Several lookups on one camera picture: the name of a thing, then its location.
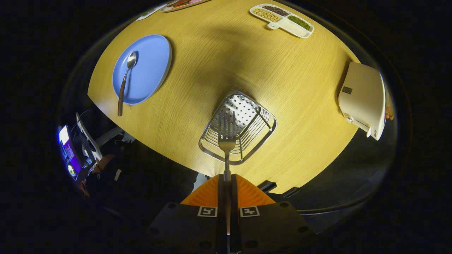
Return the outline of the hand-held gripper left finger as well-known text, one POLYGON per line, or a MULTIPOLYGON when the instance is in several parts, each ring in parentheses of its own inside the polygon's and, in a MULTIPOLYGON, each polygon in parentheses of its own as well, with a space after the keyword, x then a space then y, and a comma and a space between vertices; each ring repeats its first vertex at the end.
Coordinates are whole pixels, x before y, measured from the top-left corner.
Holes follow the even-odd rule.
POLYGON ((143 245, 149 254, 225 254, 224 176, 210 178, 179 204, 165 204, 143 245))

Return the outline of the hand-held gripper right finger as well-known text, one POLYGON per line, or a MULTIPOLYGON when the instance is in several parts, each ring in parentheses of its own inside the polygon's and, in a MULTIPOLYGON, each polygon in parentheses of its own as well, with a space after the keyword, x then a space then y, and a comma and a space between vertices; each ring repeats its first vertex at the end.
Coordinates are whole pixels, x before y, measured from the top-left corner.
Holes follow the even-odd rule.
POLYGON ((316 239, 292 204, 275 202, 244 177, 231 176, 233 254, 292 254, 316 239))

